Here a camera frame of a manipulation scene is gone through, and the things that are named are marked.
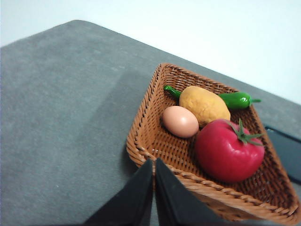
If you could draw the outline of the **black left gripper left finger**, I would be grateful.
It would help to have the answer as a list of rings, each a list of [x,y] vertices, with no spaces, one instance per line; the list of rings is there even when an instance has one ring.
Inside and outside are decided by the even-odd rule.
[[[85,221],[88,226],[139,226],[150,215],[153,165],[148,159],[126,185]]]

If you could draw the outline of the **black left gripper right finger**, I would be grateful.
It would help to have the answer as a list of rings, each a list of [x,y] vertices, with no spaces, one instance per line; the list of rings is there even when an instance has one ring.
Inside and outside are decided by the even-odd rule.
[[[209,219],[203,204],[171,172],[165,163],[156,160],[156,204],[161,226],[225,226],[225,222]]]

